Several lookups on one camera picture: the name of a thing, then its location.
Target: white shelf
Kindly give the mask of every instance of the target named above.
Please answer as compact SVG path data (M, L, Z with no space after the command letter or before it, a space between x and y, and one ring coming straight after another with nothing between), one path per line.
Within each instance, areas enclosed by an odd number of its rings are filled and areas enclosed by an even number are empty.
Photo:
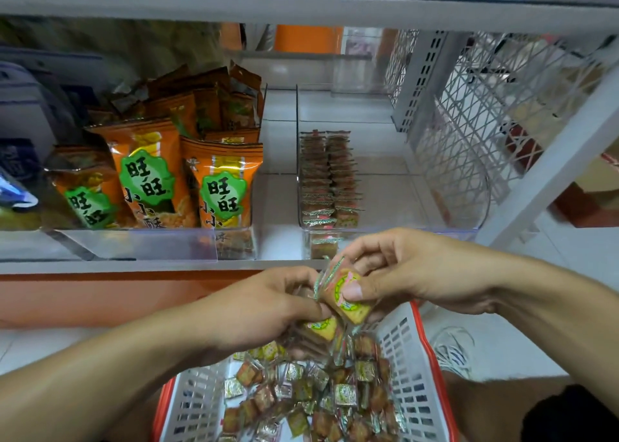
M0 14L558 34L619 21L613 7L457 0L0 0Z

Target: fingernail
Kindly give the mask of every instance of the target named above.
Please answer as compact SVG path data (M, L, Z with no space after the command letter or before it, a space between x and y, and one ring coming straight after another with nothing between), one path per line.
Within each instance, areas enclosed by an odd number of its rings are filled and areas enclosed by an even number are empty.
M363 293L361 292L361 286L359 282L348 282L344 288L342 288L342 294L346 300L357 301L363 299Z
M333 313L331 313L331 309L329 308L328 305L326 305L325 303L321 303L320 304L320 309L322 312L322 319L326 320L328 319Z

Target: plastic shopping basket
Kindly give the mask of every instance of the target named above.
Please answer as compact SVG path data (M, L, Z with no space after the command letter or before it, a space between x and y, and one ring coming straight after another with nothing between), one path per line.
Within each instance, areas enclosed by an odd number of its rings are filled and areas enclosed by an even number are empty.
M372 331L391 362L391 397L406 416L400 440L457 442L445 382L417 306L413 302L400 305ZM215 442L224 411L223 381L236 374L238 366L228 358L186 370L170 380L162 390L151 442ZM290 431L283 427L280 442L290 442L290 438Z

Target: forearm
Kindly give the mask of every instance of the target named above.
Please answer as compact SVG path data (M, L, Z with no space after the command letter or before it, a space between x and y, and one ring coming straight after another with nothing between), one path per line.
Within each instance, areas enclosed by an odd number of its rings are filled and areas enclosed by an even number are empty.
M619 295L534 259L511 260L497 311L619 415Z
M0 377L1 438L98 440L135 402L190 367L197 348L179 315L155 314Z

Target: right hand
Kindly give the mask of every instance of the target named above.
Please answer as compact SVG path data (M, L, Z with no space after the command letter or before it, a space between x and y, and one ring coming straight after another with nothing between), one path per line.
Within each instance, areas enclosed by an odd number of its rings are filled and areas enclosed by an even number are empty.
M362 274L342 290L350 301L418 298L459 313L494 313L493 290L517 274L518 257L411 228L357 238L334 258Z

